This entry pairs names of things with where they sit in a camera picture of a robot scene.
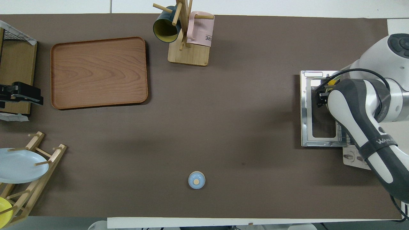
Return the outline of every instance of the brown tabletop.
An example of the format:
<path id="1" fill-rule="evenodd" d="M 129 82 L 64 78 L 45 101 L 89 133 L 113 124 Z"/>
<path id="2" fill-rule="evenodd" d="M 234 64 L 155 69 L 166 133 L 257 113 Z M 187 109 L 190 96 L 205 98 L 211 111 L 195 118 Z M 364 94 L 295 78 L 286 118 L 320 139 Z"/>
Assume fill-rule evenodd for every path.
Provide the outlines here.
<path id="1" fill-rule="evenodd" d="M 387 35 L 386 20 L 216 16 L 209 65 L 167 61 L 157 14 L 2 15 L 38 40 L 30 122 L 0 121 L 0 147 L 27 133 L 68 150 L 31 215 L 397 219 L 371 171 L 339 148 L 301 147 L 300 70 L 339 70 Z M 56 43 L 140 36 L 149 97 L 60 111 L 50 103 Z M 195 170 L 206 185 L 193 190 Z"/>

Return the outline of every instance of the gray floor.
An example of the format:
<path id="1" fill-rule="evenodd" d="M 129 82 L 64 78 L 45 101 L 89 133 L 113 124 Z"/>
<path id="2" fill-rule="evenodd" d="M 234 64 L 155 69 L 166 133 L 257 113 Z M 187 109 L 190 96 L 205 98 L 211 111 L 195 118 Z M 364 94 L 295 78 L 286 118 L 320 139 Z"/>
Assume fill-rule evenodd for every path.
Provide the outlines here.
<path id="1" fill-rule="evenodd" d="M 82 217 L 48 217 L 29 216 L 27 220 L 7 230 L 87 230 L 88 227 L 106 218 L 82 218 Z M 325 230 L 319 224 L 314 223 L 318 230 Z M 362 221 L 362 222 L 335 222 L 325 223 L 328 230 L 407 230 L 409 221 L 396 223 L 392 221 Z M 225 227 L 197 227 L 183 228 L 182 230 L 225 230 Z"/>

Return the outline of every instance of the velcro strap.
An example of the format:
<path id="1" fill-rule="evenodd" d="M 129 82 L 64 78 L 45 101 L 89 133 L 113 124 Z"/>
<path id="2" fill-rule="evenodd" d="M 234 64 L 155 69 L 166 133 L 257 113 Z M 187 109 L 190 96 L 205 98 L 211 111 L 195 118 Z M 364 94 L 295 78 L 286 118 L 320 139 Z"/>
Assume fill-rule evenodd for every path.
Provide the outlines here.
<path id="1" fill-rule="evenodd" d="M 358 148 L 358 150 L 361 156 L 364 158 L 364 160 L 366 160 L 368 157 L 370 157 L 372 154 L 374 154 L 379 149 L 389 146 L 389 145 L 398 146 L 398 144 L 395 142 L 395 140 L 390 135 L 384 134 L 384 135 L 379 135 L 375 138 L 372 138 L 367 143 L 362 145 L 362 147 Z"/>

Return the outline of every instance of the mug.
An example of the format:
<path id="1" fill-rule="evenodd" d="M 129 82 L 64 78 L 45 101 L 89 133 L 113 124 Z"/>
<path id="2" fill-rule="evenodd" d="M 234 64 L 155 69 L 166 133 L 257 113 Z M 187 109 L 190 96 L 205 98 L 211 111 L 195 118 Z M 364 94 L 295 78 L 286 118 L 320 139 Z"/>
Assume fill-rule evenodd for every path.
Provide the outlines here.
<path id="1" fill-rule="evenodd" d="M 198 19 L 196 15 L 213 16 L 213 19 Z M 189 15 L 189 26 L 187 28 L 187 43 L 211 46 L 211 38 L 213 36 L 214 15 L 202 12 L 193 11 Z"/>
<path id="2" fill-rule="evenodd" d="M 180 21 L 178 20 L 176 26 L 172 25 L 173 17 L 176 13 L 176 6 L 168 6 L 168 9 L 172 10 L 172 13 L 163 11 L 153 24 L 153 33 L 155 36 L 167 43 L 174 42 L 180 32 Z"/>

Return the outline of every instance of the dark blue mug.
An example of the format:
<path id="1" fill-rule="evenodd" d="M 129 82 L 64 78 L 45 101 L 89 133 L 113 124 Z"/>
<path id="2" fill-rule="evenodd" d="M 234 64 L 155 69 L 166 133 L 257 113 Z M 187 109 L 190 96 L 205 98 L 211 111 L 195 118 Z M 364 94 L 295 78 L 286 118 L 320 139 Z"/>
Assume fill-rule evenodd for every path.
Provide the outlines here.
<path id="1" fill-rule="evenodd" d="M 174 42 L 180 32 L 180 21 L 178 20 L 176 26 L 172 25 L 173 17 L 175 17 L 176 6 L 168 6 L 172 13 L 163 11 L 153 24 L 153 33 L 155 36 L 167 43 Z"/>

